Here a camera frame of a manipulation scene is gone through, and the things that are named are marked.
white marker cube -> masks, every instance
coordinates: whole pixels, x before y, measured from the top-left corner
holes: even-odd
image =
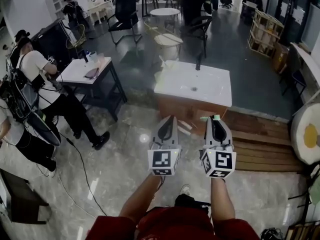
[[[181,149],[148,150],[149,170],[153,175],[173,176],[180,160]]]
[[[236,152],[207,149],[201,157],[205,175],[210,178],[227,178],[236,168]]]

red shirt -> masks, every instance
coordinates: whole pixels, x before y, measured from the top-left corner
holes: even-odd
[[[86,240],[259,240],[253,228],[242,219],[215,223],[202,210],[186,207],[159,207],[136,224],[126,217],[99,216]]]

red sleeve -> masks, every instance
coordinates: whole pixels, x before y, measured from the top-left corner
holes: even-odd
[[[132,240],[136,224],[126,217],[98,216],[85,240]]]
[[[228,240],[259,240],[260,237],[248,222],[242,219],[228,219],[214,222],[215,235],[220,239]]]

white t-shirt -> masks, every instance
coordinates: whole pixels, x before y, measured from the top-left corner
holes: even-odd
[[[21,59],[23,55],[20,56],[19,61],[16,65],[18,69],[20,67]],[[59,98],[60,93],[57,92],[56,88],[53,86],[51,82],[49,82],[45,76],[45,71],[43,68],[45,65],[49,63],[46,58],[37,50],[33,50],[28,52],[23,60],[22,66],[20,70],[23,72],[26,78],[32,82],[39,74],[42,76],[44,80],[44,86],[39,89],[39,108],[41,110],[45,109],[46,107],[50,106],[56,99]]]
[[[11,127],[8,133],[4,136],[4,140],[9,144],[15,146],[18,144],[22,135],[24,134],[25,127],[22,123],[19,123],[14,119],[7,103],[2,98],[0,98],[0,125],[7,118],[9,119]]]

gray floor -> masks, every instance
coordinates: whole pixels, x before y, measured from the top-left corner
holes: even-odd
[[[147,150],[151,131],[160,117],[157,110],[123,105],[119,121],[114,123],[104,109],[92,108],[88,116],[98,133],[111,132],[110,141],[95,151],[83,134],[75,140],[63,118],[60,131],[80,150],[88,175],[88,182],[96,200],[110,216],[117,216],[126,199],[139,186],[148,172]],[[203,138],[179,132],[182,156],[175,176],[167,177],[151,204],[172,206],[184,184],[191,186],[191,195],[198,201],[210,201],[210,179],[205,176],[199,160]],[[36,165],[28,161],[14,146],[2,145],[0,167],[28,179],[31,186],[49,203],[51,216],[47,225],[11,223],[5,213],[0,219],[12,240],[83,240],[101,215],[89,195],[85,173],[79,154],[64,139],[56,155],[60,178],[75,202],[91,215],[78,208],[68,197],[58,177],[41,176]],[[258,173],[235,171],[226,179],[228,191],[236,210],[236,217],[247,220],[257,234],[265,228],[276,227],[286,232],[289,225],[299,221],[303,209],[297,206],[302,199],[288,201],[288,197],[305,190],[304,179],[295,173]]]
[[[164,18],[152,18],[151,24],[163,26],[163,20]],[[176,18],[176,21],[176,31],[179,32],[181,17]],[[282,96],[285,84],[279,85],[280,79],[272,68],[271,60],[248,48],[250,27],[240,21],[240,15],[236,12],[226,9],[214,11],[207,31],[207,58],[203,58],[202,64],[230,71],[233,106],[289,120],[296,109],[293,94],[288,91]],[[154,74],[161,68],[159,63],[152,66],[152,62],[159,50],[156,50],[151,36],[145,33],[143,20],[140,19],[137,24],[138,31],[143,33],[137,46],[130,37],[115,46],[106,22],[95,25],[95,29],[99,37],[88,40],[86,48],[112,58],[129,96],[132,93],[145,96],[148,92],[150,99],[153,99]],[[116,32],[114,35],[117,39],[123,33],[125,31]],[[194,50],[197,49],[202,49],[201,43],[198,40],[189,40],[183,45],[179,60],[195,63]],[[164,59],[176,56],[175,50],[167,50],[163,54]]]

